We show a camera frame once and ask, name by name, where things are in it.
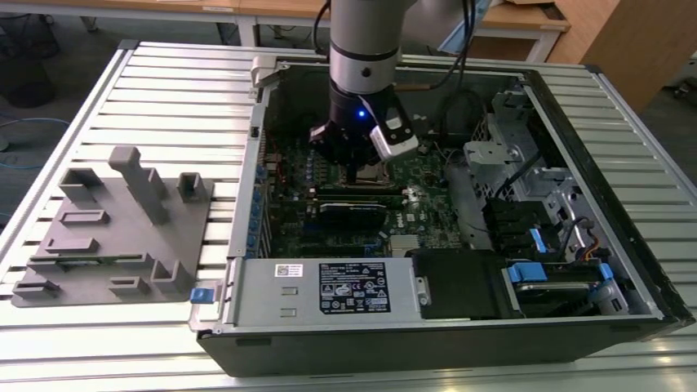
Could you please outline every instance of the warning symbols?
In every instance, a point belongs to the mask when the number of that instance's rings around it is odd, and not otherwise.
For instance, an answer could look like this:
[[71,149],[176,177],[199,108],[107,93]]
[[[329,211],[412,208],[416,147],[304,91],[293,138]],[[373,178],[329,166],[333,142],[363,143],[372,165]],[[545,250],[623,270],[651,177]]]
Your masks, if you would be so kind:
[[320,264],[319,294],[324,314],[391,312],[384,263]]
[[337,288],[335,290],[335,293],[339,296],[349,296],[351,295],[351,283],[337,284]]

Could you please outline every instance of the blue tab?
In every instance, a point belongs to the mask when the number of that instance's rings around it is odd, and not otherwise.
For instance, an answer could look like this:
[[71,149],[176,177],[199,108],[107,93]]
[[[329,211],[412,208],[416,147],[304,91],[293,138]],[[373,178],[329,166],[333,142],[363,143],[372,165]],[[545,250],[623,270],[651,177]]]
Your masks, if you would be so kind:
[[512,283],[547,281],[547,273],[543,263],[535,261],[515,263],[508,270]]
[[603,274],[603,280],[615,278],[615,274],[612,273],[612,268],[608,263],[600,264],[600,273]]
[[537,247],[537,252],[547,253],[545,241],[543,241],[543,236],[540,235],[540,230],[531,229],[531,234],[533,235],[535,246]]
[[511,282],[519,283],[523,280],[523,278],[521,278],[521,274],[519,274],[517,268],[509,267],[508,270],[509,270]]
[[215,300],[216,290],[212,288],[197,287],[192,289],[192,295],[188,298],[192,304],[212,304]]

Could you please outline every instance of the wire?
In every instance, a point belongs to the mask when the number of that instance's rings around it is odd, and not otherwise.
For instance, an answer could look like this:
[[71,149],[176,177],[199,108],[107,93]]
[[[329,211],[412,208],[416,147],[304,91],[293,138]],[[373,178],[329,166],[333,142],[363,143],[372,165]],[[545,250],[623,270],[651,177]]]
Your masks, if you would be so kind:
[[545,263],[545,264],[571,264],[571,263],[575,262],[575,261],[564,262],[563,260],[564,260],[564,257],[567,256],[567,247],[569,246],[571,235],[575,233],[575,227],[583,221],[589,221],[587,216],[579,216],[576,219],[572,220],[571,227],[567,230],[567,234],[564,235],[563,246],[559,248],[557,262],[556,263]]
[[16,123],[24,123],[24,122],[36,122],[36,123],[62,123],[64,126],[70,127],[70,122],[62,120],[60,118],[44,118],[44,117],[36,117],[36,118],[18,118],[12,121],[8,121],[3,124],[0,124],[2,127],[7,127],[8,125],[16,124]]
[[291,27],[289,29],[284,29],[281,26],[276,25],[273,27],[269,26],[271,29],[279,29],[281,31],[293,31],[297,26]]
[[465,29],[463,30],[463,34],[464,34],[463,49],[460,51],[460,54],[456,57],[456,61],[453,62],[453,65],[449,67],[448,71],[445,71],[444,77],[441,78],[441,80],[439,82],[433,83],[428,87],[428,90],[436,90],[437,88],[444,86],[444,84],[449,80],[449,77],[452,76],[452,74],[455,73],[455,71],[457,69],[457,65],[460,65],[460,64],[461,64],[461,73],[464,73],[464,63],[465,63],[465,59],[468,56],[469,42],[471,42],[471,36],[472,36],[472,32],[473,32],[473,31],[468,31],[469,22],[473,19],[472,14],[475,13],[473,7],[472,7],[472,11],[471,11],[469,4],[473,4],[473,0],[463,0],[463,15],[464,15],[463,22],[465,24]]
[[465,28],[465,40],[463,42],[461,52],[464,53],[464,56],[460,61],[460,77],[457,78],[457,88],[461,88],[464,79],[465,79],[465,63],[468,60],[468,52],[469,52],[469,43],[472,41],[472,33],[473,33],[473,27],[475,27],[475,0],[463,0],[461,7],[464,10],[464,28]]
[[436,112],[436,115],[433,116],[436,118],[433,122],[433,126],[436,127],[436,131],[440,136],[447,135],[447,127],[448,127],[448,113],[452,110],[455,104],[459,101],[459,98],[475,98],[477,100],[477,105],[481,107],[481,117],[485,120],[487,118],[487,103],[484,99],[481,98],[480,93],[477,93],[475,90],[471,90],[468,88],[461,88],[457,91],[453,91],[451,94],[444,96],[444,98],[440,101],[439,104],[439,111]]
[[[7,114],[0,114],[0,117],[6,118],[15,118]],[[24,123],[24,122],[38,122],[38,123],[62,123],[66,127],[70,127],[70,122],[62,120],[60,118],[44,118],[44,117],[36,117],[36,118],[15,118],[12,121],[6,122],[4,124],[0,124],[0,128],[7,127],[8,125],[16,124],[16,123]],[[30,169],[39,169],[44,165],[38,166],[14,166],[8,165],[6,163],[0,163],[0,167],[4,167],[7,169],[16,169],[16,170],[30,170]]]
[[519,171],[516,173],[513,173],[513,176],[511,176],[509,179],[507,181],[504,181],[504,183],[499,187],[496,193],[493,194],[493,198],[497,198],[499,195],[501,194],[501,192],[504,191],[504,189],[507,189],[507,187],[509,187],[511,184],[513,184],[516,182],[516,180],[519,178],[521,178],[521,176],[528,172],[528,170],[531,170],[531,167],[533,167],[533,164],[540,160],[540,158],[543,158],[543,152],[537,151],[537,153],[535,153],[533,157],[529,160],[527,160],[525,163],[523,163],[521,168],[519,169]]
[[327,10],[329,10],[329,6],[331,6],[331,0],[327,0],[324,6],[319,9],[317,18],[315,18],[313,31],[312,31],[315,53],[317,53],[321,56],[328,56],[328,54],[325,53],[325,50],[321,47],[319,47],[317,30],[319,30],[319,22],[323,20],[323,16],[325,15]]
[[591,229],[587,229],[587,234],[588,234],[588,237],[591,237],[593,239],[593,244],[587,248],[587,250],[581,254],[581,260],[584,260],[584,261],[591,260],[592,253],[596,252],[600,248],[600,239],[596,236],[596,234],[593,234]]
[[485,229],[480,229],[477,226],[475,226],[472,223],[467,222],[465,221],[465,225],[468,225],[471,228],[473,228],[475,230],[479,230],[479,231],[484,231],[487,234],[491,234],[492,232],[489,230],[485,230]]
[[12,165],[6,165],[4,163],[0,163],[0,167],[6,167],[8,169],[16,169],[16,170],[28,170],[28,169],[39,169],[40,167],[44,167],[44,165],[38,165],[38,166],[12,166]]

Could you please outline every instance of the floor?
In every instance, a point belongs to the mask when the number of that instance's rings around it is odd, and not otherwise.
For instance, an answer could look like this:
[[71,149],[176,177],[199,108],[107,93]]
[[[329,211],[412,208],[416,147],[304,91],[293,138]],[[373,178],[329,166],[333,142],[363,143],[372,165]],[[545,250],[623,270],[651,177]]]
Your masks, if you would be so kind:
[[[275,39],[268,28],[261,29],[261,43],[276,47],[309,48],[309,28],[283,32],[285,39]],[[56,84],[58,97],[36,109],[16,109],[0,98],[0,116],[18,118],[54,117],[71,120],[82,106],[93,83],[109,61],[119,42],[124,38],[144,41],[220,44],[221,38],[239,43],[236,29],[225,26],[219,34],[215,24],[197,22],[99,19],[99,31],[88,33],[78,17],[56,16],[54,33],[62,45],[62,53],[46,61],[46,69]],[[327,42],[327,31],[319,35]],[[428,48],[408,42],[407,53],[427,54]],[[689,178],[697,179],[695,150],[697,137],[697,107],[675,100],[669,91],[661,91],[641,115],[656,137],[668,149]],[[26,122],[0,128],[0,136],[11,147],[0,153],[0,163],[15,166],[42,165],[63,135],[64,127],[56,123]],[[14,170],[0,167],[0,231],[39,174],[39,169]]]

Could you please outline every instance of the electronic component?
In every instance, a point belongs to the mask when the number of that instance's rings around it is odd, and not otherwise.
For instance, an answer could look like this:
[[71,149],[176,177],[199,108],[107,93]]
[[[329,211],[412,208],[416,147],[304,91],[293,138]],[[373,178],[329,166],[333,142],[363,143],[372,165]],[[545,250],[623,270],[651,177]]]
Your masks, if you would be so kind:
[[537,261],[556,257],[557,229],[543,202],[507,202],[491,198],[483,212],[495,248],[504,256]]
[[428,302],[420,303],[424,319],[513,319],[501,268],[505,261],[492,251],[416,249],[408,253],[415,275],[425,280]]
[[409,252],[412,249],[417,249],[419,247],[420,244],[417,235],[407,234],[393,235],[391,237],[392,257],[404,257],[407,252]]
[[383,227],[387,208],[379,204],[325,203],[319,206],[319,223],[333,230],[377,230]]

